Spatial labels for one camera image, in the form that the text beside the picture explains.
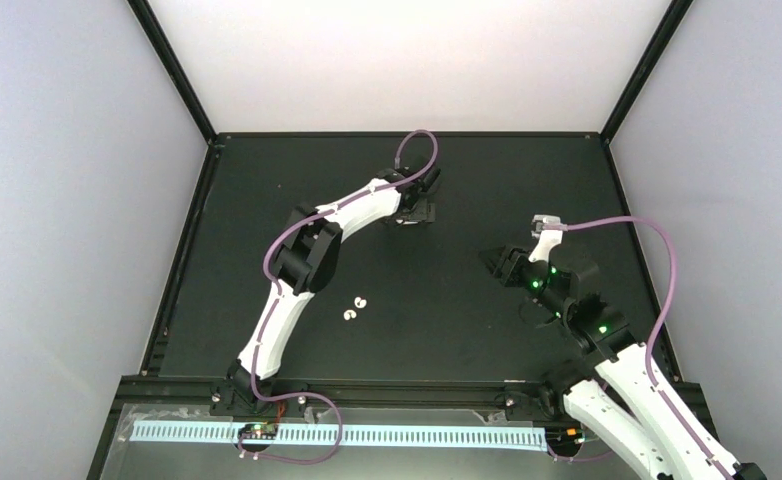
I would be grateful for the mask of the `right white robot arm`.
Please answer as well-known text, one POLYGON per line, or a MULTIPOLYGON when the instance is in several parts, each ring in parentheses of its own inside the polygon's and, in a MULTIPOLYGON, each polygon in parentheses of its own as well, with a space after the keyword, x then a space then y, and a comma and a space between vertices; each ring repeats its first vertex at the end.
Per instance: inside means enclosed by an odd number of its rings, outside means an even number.
POLYGON ((545 416, 589 427, 643 479, 765 478, 723 447, 665 378, 650 346, 602 297, 599 267, 585 252, 502 246, 479 258, 501 286, 546 310, 574 347, 536 392, 545 416))

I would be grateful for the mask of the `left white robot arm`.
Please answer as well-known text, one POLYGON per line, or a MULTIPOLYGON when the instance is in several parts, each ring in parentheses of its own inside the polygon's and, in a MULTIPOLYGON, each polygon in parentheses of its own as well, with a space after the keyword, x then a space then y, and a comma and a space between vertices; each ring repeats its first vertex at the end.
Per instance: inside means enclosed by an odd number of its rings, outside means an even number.
POLYGON ((294 208, 285 230, 263 258, 269 295, 250 340, 227 371, 227 381, 249 405, 252 390, 278 373, 287 342, 302 312, 336 273, 342 244, 368 225, 388 220, 407 225, 429 222, 423 210, 438 188, 441 169, 381 171, 341 199, 294 208))

